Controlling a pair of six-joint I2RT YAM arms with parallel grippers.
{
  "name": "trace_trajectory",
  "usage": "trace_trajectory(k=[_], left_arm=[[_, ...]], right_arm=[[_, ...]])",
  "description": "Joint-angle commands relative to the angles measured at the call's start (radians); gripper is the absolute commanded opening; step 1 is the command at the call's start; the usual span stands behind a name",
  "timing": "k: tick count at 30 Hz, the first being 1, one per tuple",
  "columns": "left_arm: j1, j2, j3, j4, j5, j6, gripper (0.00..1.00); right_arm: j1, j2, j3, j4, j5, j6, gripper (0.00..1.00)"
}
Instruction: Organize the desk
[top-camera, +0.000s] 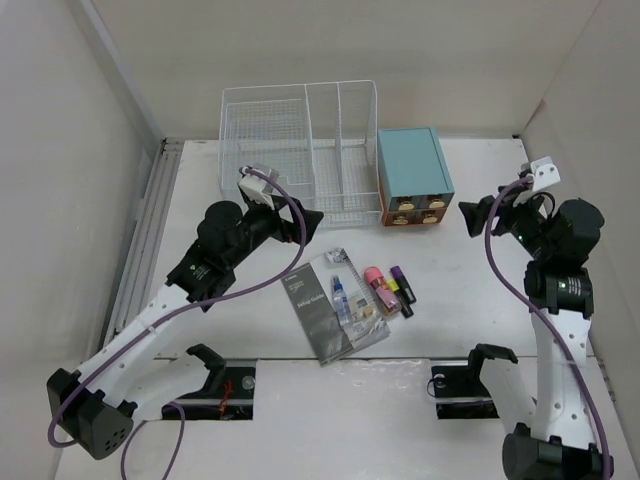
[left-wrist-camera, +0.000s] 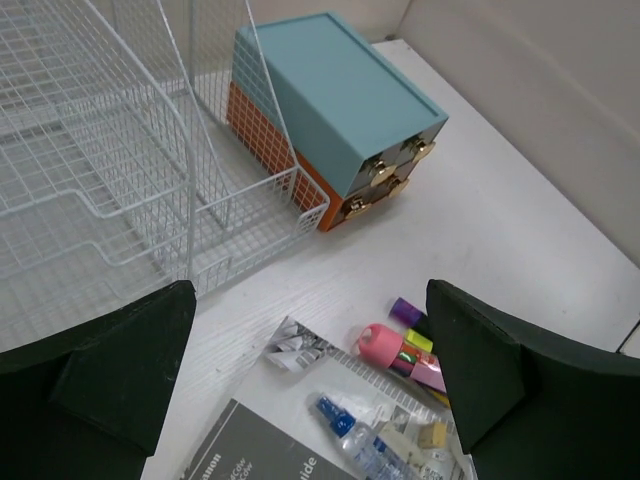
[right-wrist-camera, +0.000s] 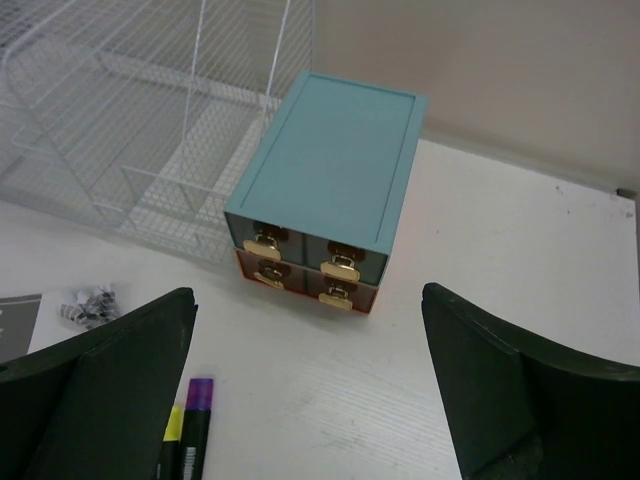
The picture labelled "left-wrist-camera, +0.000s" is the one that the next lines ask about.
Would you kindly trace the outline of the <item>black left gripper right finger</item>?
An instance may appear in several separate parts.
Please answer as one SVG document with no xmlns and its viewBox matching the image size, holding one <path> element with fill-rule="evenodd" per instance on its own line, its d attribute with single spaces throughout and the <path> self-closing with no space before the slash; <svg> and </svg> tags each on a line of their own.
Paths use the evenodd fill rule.
<svg viewBox="0 0 640 480">
<path fill-rule="evenodd" d="M 636 479 L 639 361 L 432 279 L 426 309 L 464 453 L 481 479 Z"/>
</svg>

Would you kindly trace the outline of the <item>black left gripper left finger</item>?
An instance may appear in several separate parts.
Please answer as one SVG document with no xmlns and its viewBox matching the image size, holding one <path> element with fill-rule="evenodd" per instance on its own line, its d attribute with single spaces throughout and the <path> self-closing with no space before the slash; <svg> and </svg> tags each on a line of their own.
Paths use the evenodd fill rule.
<svg viewBox="0 0 640 480">
<path fill-rule="evenodd" d="M 4 479 L 138 479 L 196 311 L 189 280 L 1 355 Z"/>
</svg>

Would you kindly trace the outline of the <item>pink glue stick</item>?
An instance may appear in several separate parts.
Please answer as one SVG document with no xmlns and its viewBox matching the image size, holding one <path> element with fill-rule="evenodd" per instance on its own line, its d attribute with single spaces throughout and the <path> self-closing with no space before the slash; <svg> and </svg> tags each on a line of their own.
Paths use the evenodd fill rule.
<svg viewBox="0 0 640 480">
<path fill-rule="evenodd" d="M 382 324 L 370 324 L 357 339 L 359 356 L 373 366 L 392 370 L 414 382 L 446 393 L 438 358 Z"/>
</svg>

